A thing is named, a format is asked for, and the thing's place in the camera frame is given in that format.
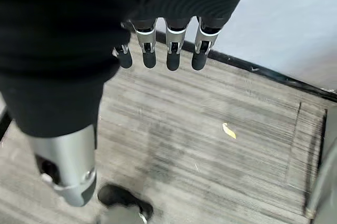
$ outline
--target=yellow leaf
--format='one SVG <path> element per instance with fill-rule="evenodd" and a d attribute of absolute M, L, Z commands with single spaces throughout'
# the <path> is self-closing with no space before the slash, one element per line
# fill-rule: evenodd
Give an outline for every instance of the yellow leaf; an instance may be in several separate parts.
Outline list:
<path fill-rule="evenodd" d="M 230 137 L 236 139 L 235 133 L 227 127 L 227 123 L 223 123 L 222 127 L 223 127 L 223 131 L 225 131 L 226 134 L 228 134 Z"/>

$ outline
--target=gray carpet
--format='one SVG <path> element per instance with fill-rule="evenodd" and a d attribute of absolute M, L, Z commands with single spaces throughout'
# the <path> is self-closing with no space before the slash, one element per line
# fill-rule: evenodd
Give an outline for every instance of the gray carpet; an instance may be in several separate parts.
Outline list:
<path fill-rule="evenodd" d="M 170 72 L 165 46 L 156 49 L 157 66 L 146 69 L 133 38 L 134 65 L 106 84 L 98 185 L 141 193 L 157 224 L 309 223 L 305 195 L 332 103 L 212 60 L 196 72 L 185 51 Z M 0 170 L 1 223 L 93 223 L 103 210 L 96 197 L 72 208 L 53 194 L 14 123 Z"/>

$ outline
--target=white wall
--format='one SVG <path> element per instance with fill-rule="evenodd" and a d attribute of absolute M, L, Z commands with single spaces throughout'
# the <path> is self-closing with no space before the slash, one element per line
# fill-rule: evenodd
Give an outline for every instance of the white wall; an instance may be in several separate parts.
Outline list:
<path fill-rule="evenodd" d="M 162 20 L 157 28 L 165 32 Z M 188 41 L 196 30 L 194 19 Z M 337 0 L 241 0 L 213 49 L 337 89 Z"/>

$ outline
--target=robotic arm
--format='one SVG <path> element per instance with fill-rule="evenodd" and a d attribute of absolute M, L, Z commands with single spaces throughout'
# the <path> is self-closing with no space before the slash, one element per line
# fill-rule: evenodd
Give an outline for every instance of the robotic arm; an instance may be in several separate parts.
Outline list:
<path fill-rule="evenodd" d="M 198 16 L 192 66 L 200 70 L 238 2 L 0 0 L 0 91 L 28 136 L 41 178 L 72 206 L 92 197 L 103 85 L 120 64 L 132 65 L 122 22 L 131 20 L 152 68 L 156 18 L 164 17 L 167 67 L 174 71 L 188 23 Z"/>

